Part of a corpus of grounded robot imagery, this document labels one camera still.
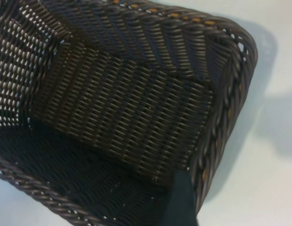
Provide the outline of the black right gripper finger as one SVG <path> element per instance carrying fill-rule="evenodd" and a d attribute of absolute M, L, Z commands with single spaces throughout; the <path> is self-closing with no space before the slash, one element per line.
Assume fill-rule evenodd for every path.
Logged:
<path fill-rule="evenodd" d="M 169 204 L 168 225 L 198 225 L 193 186 L 187 171 L 180 171 L 175 176 L 174 188 Z"/>

